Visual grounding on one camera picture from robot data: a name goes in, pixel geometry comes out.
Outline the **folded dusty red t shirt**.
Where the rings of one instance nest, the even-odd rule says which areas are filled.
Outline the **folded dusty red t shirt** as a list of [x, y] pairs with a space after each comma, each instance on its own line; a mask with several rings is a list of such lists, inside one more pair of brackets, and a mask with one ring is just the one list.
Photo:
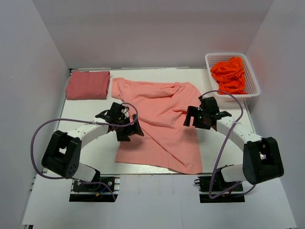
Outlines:
[[66, 87], [67, 100], [106, 99], [110, 84], [110, 72], [74, 71]]

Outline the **white perforated plastic basket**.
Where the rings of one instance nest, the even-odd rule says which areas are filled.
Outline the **white perforated plastic basket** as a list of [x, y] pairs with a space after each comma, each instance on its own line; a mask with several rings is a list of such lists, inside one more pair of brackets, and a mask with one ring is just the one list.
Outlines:
[[233, 94], [240, 101], [247, 100], [251, 97], [256, 97], [260, 94], [260, 89], [255, 78], [255, 74], [248, 62], [246, 56], [241, 53], [234, 53], [234, 52], [223, 52], [223, 53], [209, 53], [205, 55], [205, 62], [208, 70], [208, 74], [210, 77], [210, 82], [212, 84], [213, 90], [219, 90], [219, 85], [216, 80], [212, 77], [210, 70], [213, 66], [222, 61], [228, 61], [232, 57], [240, 57], [243, 60], [244, 65], [244, 76], [245, 76], [245, 91], [247, 94]]

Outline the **salmon pink t shirt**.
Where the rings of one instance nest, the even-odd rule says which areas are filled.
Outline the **salmon pink t shirt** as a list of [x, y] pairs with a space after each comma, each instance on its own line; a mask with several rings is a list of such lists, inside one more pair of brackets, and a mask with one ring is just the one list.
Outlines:
[[183, 125], [189, 106], [199, 106], [191, 83], [152, 83], [115, 78], [112, 97], [134, 105], [143, 136], [121, 142], [115, 161], [163, 167], [184, 174], [203, 171], [197, 132]]

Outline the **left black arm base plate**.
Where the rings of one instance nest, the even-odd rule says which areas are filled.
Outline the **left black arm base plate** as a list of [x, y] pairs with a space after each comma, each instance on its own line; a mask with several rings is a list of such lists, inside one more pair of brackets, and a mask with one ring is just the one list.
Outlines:
[[[118, 197], [120, 188], [120, 176], [100, 176], [100, 182], [105, 183], [113, 192], [115, 198]], [[111, 192], [103, 184], [86, 185], [80, 181], [73, 181], [70, 191], [70, 202], [115, 202]]]

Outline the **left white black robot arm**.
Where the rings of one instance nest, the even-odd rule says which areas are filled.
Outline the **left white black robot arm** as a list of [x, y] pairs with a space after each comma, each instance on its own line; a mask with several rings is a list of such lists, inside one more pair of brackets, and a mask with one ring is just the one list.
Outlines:
[[89, 190], [100, 187], [100, 171], [80, 163], [81, 150], [100, 136], [115, 131], [117, 140], [130, 141], [130, 136], [144, 136], [139, 122], [130, 122], [129, 116], [118, 114], [109, 116], [100, 113], [94, 124], [85, 124], [69, 132], [53, 133], [42, 159], [42, 166], [65, 179], [83, 181]]

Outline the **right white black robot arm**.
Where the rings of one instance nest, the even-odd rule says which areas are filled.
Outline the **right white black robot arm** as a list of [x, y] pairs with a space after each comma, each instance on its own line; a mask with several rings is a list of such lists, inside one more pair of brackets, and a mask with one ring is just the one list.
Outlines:
[[211, 183], [227, 190], [233, 183], [247, 181], [257, 185], [284, 175], [284, 167], [277, 141], [261, 137], [236, 121], [227, 111], [210, 114], [199, 107], [189, 106], [184, 126], [214, 129], [231, 140], [243, 152], [239, 165], [214, 166]]

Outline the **crumpled orange t shirt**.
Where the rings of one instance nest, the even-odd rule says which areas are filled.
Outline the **crumpled orange t shirt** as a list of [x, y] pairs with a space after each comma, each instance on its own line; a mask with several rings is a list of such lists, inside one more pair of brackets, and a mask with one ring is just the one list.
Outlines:
[[220, 91], [229, 94], [247, 94], [242, 58], [232, 57], [226, 62], [218, 62], [210, 72], [218, 83]]

